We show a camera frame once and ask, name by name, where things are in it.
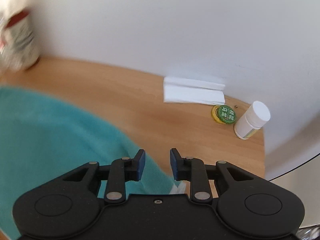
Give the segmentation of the teal towel white trim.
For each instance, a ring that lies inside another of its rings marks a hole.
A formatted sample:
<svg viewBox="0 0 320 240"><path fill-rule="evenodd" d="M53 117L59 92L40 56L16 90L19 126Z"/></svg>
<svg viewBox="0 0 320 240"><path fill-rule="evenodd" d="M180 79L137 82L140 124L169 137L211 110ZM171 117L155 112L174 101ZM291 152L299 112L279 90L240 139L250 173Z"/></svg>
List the teal towel white trim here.
<svg viewBox="0 0 320 240"><path fill-rule="evenodd" d="M139 147L115 126L63 101L1 87L1 230L20 236L15 200L87 162L108 165Z"/></svg>

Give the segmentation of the red lid travel tumbler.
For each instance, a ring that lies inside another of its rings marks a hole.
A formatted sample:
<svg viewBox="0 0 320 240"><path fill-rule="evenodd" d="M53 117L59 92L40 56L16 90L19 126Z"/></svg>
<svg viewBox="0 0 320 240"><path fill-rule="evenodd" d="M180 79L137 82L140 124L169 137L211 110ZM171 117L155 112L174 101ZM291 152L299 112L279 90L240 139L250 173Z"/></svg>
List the red lid travel tumbler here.
<svg viewBox="0 0 320 240"><path fill-rule="evenodd" d="M10 18L1 13L1 71L26 70L40 59L29 8Z"/></svg>

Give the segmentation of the folded white tissue paper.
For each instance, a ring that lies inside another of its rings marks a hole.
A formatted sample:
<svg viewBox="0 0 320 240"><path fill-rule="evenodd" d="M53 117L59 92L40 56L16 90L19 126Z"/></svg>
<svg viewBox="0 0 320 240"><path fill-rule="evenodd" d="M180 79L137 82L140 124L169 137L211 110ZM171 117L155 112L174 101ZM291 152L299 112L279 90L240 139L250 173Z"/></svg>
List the folded white tissue paper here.
<svg viewBox="0 0 320 240"><path fill-rule="evenodd" d="M224 105L224 88L219 83L167 76L163 79L163 101Z"/></svg>

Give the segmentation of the green yellow round tin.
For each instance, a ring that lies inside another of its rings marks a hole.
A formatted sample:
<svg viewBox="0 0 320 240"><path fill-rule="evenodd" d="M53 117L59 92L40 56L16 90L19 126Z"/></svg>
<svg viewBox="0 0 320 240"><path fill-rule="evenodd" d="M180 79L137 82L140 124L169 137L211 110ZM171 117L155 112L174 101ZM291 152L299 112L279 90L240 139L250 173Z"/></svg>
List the green yellow round tin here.
<svg viewBox="0 0 320 240"><path fill-rule="evenodd" d="M236 122L236 113L228 105L215 105L211 110L211 115L219 124L231 125Z"/></svg>

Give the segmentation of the white pill bottle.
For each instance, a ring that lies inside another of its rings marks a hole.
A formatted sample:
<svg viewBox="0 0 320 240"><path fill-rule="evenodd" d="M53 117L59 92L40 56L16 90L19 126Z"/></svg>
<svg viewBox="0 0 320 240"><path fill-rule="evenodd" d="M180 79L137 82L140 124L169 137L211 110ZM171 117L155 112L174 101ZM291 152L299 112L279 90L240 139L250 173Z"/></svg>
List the white pill bottle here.
<svg viewBox="0 0 320 240"><path fill-rule="evenodd" d="M253 102L247 111L237 120L234 132L237 137L247 140L261 129L271 118L268 107L260 101Z"/></svg>

